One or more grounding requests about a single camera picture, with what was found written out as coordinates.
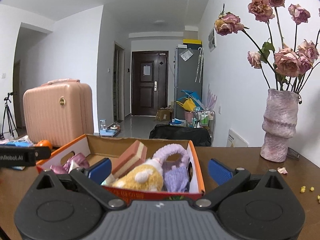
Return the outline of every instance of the table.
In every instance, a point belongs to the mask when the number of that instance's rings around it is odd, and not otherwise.
[[[260,157],[259,147],[196,147],[196,152],[207,192],[217,187],[207,172],[207,163],[211,158],[217,158],[233,169],[244,167],[252,174],[264,174],[268,169],[286,167],[288,174],[283,177],[306,213],[306,222],[298,240],[319,239],[320,204],[317,195],[320,195],[320,168],[312,162],[302,156],[300,160],[287,158],[284,163],[269,162]],[[35,167],[24,171],[0,169],[0,225],[12,240],[21,239],[13,223],[14,211],[36,176]],[[300,193],[302,186],[307,187],[305,193]],[[309,191],[311,186],[315,187],[314,192]]]

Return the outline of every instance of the yellow plush toy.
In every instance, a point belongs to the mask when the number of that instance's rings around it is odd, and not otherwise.
[[[142,191],[161,191],[163,186],[162,167],[157,159],[148,159],[111,186]]]

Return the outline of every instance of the glossy gray floor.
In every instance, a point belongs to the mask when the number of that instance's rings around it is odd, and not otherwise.
[[[155,121],[154,117],[148,116],[127,116],[124,121],[120,123],[121,132],[117,137],[133,137],[148,139],[151,130],[156,124],[167,124],[168,121]]]

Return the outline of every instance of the suitcase handle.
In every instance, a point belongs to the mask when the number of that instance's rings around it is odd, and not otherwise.
[[[49,81],[49,82],[47,82],[45,84],[42,84],[41,87],[49,86],[49,85],[53,85],[53,84],[59,84],[59,83],[69,83],[69,82],[78,82],[78,83],[80,83],[80,80],[79,79],[72,79],[72,78],[56,79],[56,80]]]

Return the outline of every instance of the box with toys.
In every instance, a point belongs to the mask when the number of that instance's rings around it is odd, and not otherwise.
[[[192,141],[82,135],[37,163],[39,172],[52,169],[56,174],[77,167],[127,203],[198,199],[205,193]]]

